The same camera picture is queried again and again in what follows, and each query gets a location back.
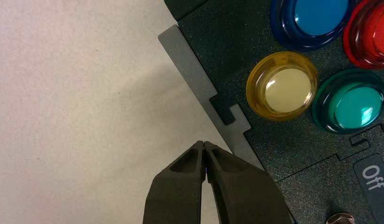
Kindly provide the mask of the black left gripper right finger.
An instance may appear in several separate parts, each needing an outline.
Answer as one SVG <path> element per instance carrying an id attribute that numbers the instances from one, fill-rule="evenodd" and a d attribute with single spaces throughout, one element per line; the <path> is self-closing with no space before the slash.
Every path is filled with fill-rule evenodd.
<path id="1" fill-rule="evenodd" d="M 221 224 L 290 224 L 283 194 L 263 170 L 209 141 L 206 173 Z"/>

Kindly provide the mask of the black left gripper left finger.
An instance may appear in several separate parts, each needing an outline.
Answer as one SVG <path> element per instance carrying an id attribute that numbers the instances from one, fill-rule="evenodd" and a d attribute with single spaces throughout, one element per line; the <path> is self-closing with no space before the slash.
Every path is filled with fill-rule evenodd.
<path id="1" fill-rule="evenodd" d="M 145 224 L 199 224 L 202 183 L 206 178 L 205 147 L 197 141 L 159 172 L 149 189 Z"/>

